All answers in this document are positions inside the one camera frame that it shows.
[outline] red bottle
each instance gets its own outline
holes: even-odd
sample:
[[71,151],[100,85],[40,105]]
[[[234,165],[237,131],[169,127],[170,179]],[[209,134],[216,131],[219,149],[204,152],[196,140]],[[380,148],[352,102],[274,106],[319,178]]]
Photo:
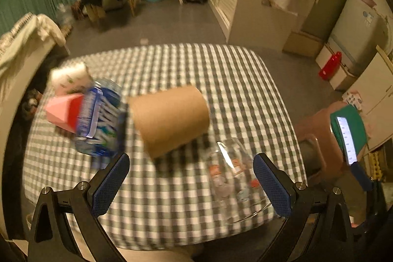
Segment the red bottle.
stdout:
[[330,80],[339,69],[340,64],[341,64],[341,51],[338,51],[329,58],[325,66],[319,72],[319,76],[323,80]]

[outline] tile floor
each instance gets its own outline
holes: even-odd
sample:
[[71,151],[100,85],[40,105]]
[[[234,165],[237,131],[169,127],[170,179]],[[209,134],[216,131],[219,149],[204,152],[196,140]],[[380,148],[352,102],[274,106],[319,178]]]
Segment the tile floor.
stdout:
[[[86,18],[77,21],[67,39],[71,57],[100,51],[140,45],[141,39],[149,44],[165,43],[225,43],[225,37],[207,4],[184,4],[177,0],[163,0],[155,4],[141,4],[136,17],[127,6],[107,13],[98,25]],[[278,53],[260,47],[255,51],[269,69],[284,100],[292,123],[312,115],[341,94],[318,77],[319,68],[313,59]],[[304,155],[306,168],[312,162]],[[362,211],[365,198],[351,176],[338,182],[346,194],[349,208],[355,214]],[[196,261],[239,261],[247,257],[255,261],[266,249],[280,228],[275,220],[249,232],[205,244],[204,253]]]

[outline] brown paper roll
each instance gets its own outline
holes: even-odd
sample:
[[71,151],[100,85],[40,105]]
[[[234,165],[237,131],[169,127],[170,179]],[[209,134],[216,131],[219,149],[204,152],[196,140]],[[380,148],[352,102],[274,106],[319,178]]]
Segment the brown paper roll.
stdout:
[[135,128],[152,159],[208,131],[209,109],[193,86],[130,98]]

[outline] silver bolt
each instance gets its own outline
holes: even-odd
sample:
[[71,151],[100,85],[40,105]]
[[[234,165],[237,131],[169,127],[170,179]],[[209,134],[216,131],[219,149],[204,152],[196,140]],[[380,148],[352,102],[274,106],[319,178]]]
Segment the silver bolt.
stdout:
[[50,191],[50,187],[44,187],[44,188],[41,190],[41,193],[42,193],[42,194],[47,194],[49,191]]
[[78,183],[78,189],[79,190],[84,190],[84,189],[87,188],[87,186],[88,186],[88,183],[86,181],[82,181],[82,182]]
[[341,194],[341,190],[340,190],[340,188],[338,188],[338,187],[334,187],[334,188],[333,188],[333,192],[334,192],[335,194]]
[[296,182],[295,183],[296,188],[298,188],[299,190],[304,190],[307,188],[306,184],[302,181]]

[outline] checkered tablecloth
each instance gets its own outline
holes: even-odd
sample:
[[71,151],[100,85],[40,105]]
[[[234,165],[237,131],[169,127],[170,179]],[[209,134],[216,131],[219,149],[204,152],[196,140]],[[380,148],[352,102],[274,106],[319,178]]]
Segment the checkered tablecloth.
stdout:
[[[94,78],[118,83],[124,98],[192,84],[208,102],[208,135],[153,164],[127,123],[130,172],[100,222],[117,247],[161,249],[201,243],[257,227],[274,217],[270,206],[229,224],[214,201],[203,153],[227,137],[237,137],[250,155],[265,152],[293,181],[306,181],[294,130],[263,61],[244,48],[180,44],[135,47],[68,60],[84,61]],[[30,131],[23,167],[28,199],[37,202],[44,186],[71,189],[95,174],[90,156],[76,152],[72,135],[46,121],[48,86]],[[74,220],[71,226],[76,228]]]

